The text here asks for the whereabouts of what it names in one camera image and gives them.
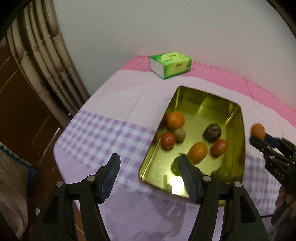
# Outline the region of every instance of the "pink tablecloth border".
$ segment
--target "pink tablecloth border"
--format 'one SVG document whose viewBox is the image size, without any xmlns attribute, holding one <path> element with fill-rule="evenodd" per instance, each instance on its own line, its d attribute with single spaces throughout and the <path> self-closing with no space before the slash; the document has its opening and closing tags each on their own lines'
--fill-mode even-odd
<svg viewBox="0 0 296 241">
<path fill-rule="evenodd" d="M 149 56 L 137 56 L 121 67 L 134 71 L 149 72 Z M 262 105 L 276 111 L 282 118 L 296 127 L 296 111 L 277 98 L 268 90 L 252 83 L 244 77 L 206 64 L 192 62 L 191 71 L 181 76 L 198 77 L 229 90 L 236 91 L 258 101 Z"/>
</svg>

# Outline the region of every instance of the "table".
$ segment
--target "table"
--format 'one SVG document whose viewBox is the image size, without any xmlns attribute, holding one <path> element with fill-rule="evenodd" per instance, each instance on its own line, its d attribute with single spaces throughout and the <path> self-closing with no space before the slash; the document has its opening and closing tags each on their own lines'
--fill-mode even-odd
<svg viewBox="0 0 296 241">
<path fill-rule="evenodd" d="M 188 73 L 163 80 L 137 56 L 117 71 L 85 103 L 54 147 L 66 183 L 79 182 L 105 165 L 112 153 L 121 168 L 100 211 L 111 240 L 187 240 L 199 209 L 189 200 L 141 182 L 138 170 L 163 113 L 180 85 L 238 103 L 246 136 L 243 185 L 261 215 L 273 213 L 280 184 L 264 168 L 262 154 L 249 143 L 250 128 L 262 123 L 272 136 L 296 143 L 296 113 L 251 81 L 213 66 L 192 63 Z M 213 240 L 220 239 L 223 207 Z"/>
</svg>

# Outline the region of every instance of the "green tissue box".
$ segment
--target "green tissue box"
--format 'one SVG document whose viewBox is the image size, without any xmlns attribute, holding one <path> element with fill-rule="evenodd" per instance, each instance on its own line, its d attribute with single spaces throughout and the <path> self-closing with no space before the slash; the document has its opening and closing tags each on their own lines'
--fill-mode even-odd
<svg viewBox="0 0 296 241">
<path fill-rule="evenodd" d="M 163 79 L 189 72 L 192 58 L 178 52 L 157 54 L 150 57 L 150 69 Z"/>
</svg>

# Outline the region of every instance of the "rectangular tray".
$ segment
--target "rectangular tray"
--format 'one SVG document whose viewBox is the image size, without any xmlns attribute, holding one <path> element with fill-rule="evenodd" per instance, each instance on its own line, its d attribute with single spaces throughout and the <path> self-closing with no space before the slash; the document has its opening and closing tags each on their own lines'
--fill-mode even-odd
<svg viewBox="0 0 296 241">
<path fill-rule="evenodd" d="M 186 138 L 182 143 L 176 143 L 171 150 L 163 150 L 160 146 L 160 137 L 164 132 L 170 131 L 166 126 L 165 117 L 174 110 L 181 112 L 185 117 L 183 129 Z M 221 127 L 220 138 L 228 142 L 227 151 L 215 159 L 210 155 L 212 143 L 207 142 L 202 136 L 205 128 L 211 123 L 217 123 Z M 229 183 L 242 182 L 246 149 L 240 106 L 210 93 L 179 86 L 142 163 L 140 179 L 169 193 L 189 198 L 182 177 L 175 175 L 178 171 L 173 161 L 180 154 L 187 154 L 191 146 L 200 141 L 208 146 L 206 158 L 195 165 L 203 174 L 211 175 L 220 166 L 227 166 L 231 169 Z"/>
</svg>

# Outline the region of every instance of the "purple checkered pattern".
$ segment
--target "purple checkered pattern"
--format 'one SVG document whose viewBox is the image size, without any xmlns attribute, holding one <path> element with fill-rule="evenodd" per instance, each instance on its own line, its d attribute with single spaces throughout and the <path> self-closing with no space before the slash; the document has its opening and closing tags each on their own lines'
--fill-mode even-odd
<svg viewBox="0 0 296 241">
<path fill-rule="evenodd" d="M 164 202 L 183 202 L 184 199 L 159 191 L 138 178 L 139 168 L 154 134 L 155 130 L 80 110 L 56 145 L 94 171 L 105 165 L 112 153 L 118 153 L 121 157 L 118 183 L 130 191 L 146 193 L 151 198 L 160 196 Z M 280 188 L 264 166 L 263 157 L 255 158 L 247 152 L 243 185 L 261 215 L 273 213 Z"/>
<path fill-rule="evenodd" d="M 279 194 L 280 183 L 265 169 L 265 160 L 246 154 L 243 185 L 260 215 L 272 214 Z"/>
<path fill-rule="evenodd" d="M 121 157 L 117 177 L 129 189 L 149 190 L 138 178 L 155 131 L 132 123 L 114 120 L 80 110 L 57 141 L 87 168 L 97 170 L 105 165 L 113 153 Z"/>
</svg>

